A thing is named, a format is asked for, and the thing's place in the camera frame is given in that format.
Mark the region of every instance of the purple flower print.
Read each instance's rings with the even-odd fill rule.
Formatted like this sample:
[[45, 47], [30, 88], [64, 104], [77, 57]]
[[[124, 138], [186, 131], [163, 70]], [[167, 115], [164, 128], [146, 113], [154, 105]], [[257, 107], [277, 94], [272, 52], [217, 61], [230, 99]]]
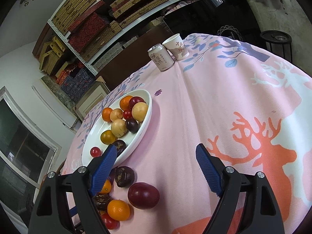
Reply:
[[158, 90], [158, 91], [156, 91], [156, 92], [155, 92], [155, 97], [156, 97], [156, 96], [159, 96], [159, 95], [161, 94], [161, 92], [162, 92], [162, 90], [161, 90], [161, 89], [160, 89], [160, 90]]

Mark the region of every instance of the beverage can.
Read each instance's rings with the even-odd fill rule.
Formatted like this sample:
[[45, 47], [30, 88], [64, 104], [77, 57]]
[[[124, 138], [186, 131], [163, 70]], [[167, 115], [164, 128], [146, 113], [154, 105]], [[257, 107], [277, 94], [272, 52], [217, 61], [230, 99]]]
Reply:
[[151, 47], [147, 52], [149, 53], [149, 57], [160, 71], [165, 71], [168, 68], [171, 68], [174, 64], [174, 60], [172, 59], [171, 55], [161, 44], [157, 44]]

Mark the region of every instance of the orange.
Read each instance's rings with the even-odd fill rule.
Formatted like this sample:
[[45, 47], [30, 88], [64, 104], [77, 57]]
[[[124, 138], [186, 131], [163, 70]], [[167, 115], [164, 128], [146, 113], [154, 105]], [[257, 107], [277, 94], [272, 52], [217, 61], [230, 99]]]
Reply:
[[107, 122], [112, 122], [112, 121], [110, 120], [110, 113], [111, 113], [112, 111], [113, 111], [113, 109], [110, 108], [110, 107], [104, 108], [103, 111], [102, 111], [102, 119], [103, 119], [104, 121], [107, 121]]
[[123, 97], [120, 102], [119, 102], [119, 106], [121, 108], [121, 110], [126, 110], [126, 109], [129, 109], [129, 101], [130, 99], [132, 99], [133, 97], [132, 96], [125, 96]]
[[101, 194], [107, 194], [110, 192], [110, 190], [112, 190], [112, 184], [110, 183], [110, 181], [107, 179], [104, 183], [104, 186], [102, 187]]
[[107, 213], [114, 220], [125, 221], [130, 216], [130, 207], [122, 200], [112, 200], [107, 206]]

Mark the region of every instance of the stool top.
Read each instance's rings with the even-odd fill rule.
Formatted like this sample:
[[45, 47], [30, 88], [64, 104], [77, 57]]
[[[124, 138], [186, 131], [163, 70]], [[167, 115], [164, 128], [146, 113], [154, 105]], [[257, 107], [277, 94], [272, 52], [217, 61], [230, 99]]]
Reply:
[[289, 34], [276, 30], [264, 31], [260, 33], [260, 37], [266, 42], [273, 44], [290, 44], [292, 42]]

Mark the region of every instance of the white bowl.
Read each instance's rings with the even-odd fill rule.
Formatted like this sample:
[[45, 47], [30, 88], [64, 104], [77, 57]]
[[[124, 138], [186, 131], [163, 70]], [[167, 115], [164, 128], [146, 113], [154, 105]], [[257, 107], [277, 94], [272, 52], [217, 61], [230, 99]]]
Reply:
[[[142, 123], [139, 122], [140, 128], [139, 128], [137, 133], [128, 132], [124, 136], [118, 138], [118, 139], [123, 140], [126, 143], [127, 148], [120, 154], [119, 157], [117, 157], [113, 168], [120, 165], [135, 150], [135, 148], [138, 146], [138, 144], [142, 140], [142, 138], [143, 138], [143, 136], [147, 130], [147, 127], [149, 126], [149, 122], [150, 122], [151, 116], [152, 116], [152, 97], [151, 97], [151, 94], [149, 94], [149, 92], [146, 90], [131, 91], [131, 92], [125, 94], [124, 96], [120, 97], [114, 103], [112, 103], [110, 105], [110, 108], [112, 108], [113, 110], [116, 108], [120, 108], [120, 106], [119, 106], [120, 100], [122, 98], [124, 98], [125, 96], [129, 96], [129, 95], [133, 96], [133, 97], [138, 96], [138, 97], [143, 98], [144, 101], [149, 106], [149, 108], [147, 109], [147, 113], [146, 113], [144, 121]], [[100, 117], [98, 118], [98, 120], [94, 124], [93, 128], [91, 129], [91, 131], [90, 131], [90, 133], [89, 133], [89, 135], [85, 141], [85, 145], [84, 145], [83, 150], [82, 150], [82, 164], [84, 166], [88, 166], [88, 164], [93, 159], [93, 157], [90, 155], [90, 150], [93, 147], [100, 148], [102, 153], [108, 147], [108, 145], [105, 145], [104, 143], [101, 142], [100, 136], [101, 136], [101, 133], [110, 129], [111, 124], [112, 124], [111, 122], [108, 123], [106, 121], [103, 121], [102, 115], [100, 115]]]

